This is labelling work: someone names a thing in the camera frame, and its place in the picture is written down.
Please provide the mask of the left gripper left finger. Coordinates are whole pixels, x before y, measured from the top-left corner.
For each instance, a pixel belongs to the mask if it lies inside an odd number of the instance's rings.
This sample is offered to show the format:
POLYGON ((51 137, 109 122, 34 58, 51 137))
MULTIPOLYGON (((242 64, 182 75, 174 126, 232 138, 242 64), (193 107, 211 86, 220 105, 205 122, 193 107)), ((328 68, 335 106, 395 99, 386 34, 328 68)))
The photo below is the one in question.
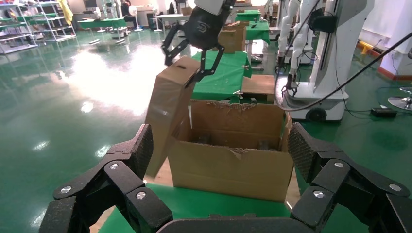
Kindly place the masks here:
POLYGON ((39 231, 87 233, 112 206, 135 232, 159 231, 173 216, 143 181, 153 150, 152 128, 143 124, 134 138, 114 144, 96 166, 54 191, 39 231))

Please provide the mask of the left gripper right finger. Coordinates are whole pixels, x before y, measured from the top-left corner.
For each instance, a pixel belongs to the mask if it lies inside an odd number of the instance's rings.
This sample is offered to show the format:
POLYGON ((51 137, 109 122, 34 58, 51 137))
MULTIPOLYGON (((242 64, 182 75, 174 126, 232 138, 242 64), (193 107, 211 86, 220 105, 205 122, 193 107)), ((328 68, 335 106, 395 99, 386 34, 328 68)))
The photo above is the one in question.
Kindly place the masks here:
POLYGON ((412 201, 404 185, 354 162, 336 144, 291 125, 288 152, 308 188, 291 216, 320 232, 337 205, 344 206, 371 233, 409 233, 412 201))

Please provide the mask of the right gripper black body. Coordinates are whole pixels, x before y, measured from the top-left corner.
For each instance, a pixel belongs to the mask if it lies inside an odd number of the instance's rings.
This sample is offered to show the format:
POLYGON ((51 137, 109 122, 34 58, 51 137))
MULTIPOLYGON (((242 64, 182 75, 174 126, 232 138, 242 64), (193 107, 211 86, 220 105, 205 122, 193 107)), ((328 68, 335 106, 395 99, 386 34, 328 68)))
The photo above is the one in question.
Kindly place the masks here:
POLYGON ((233 6, 224 5, 219 15, 212 14, 199 6, 196 6, 183 25, 188 42, 202 50, 219 48, 218 37, 220 31, 227 21, 233 6))

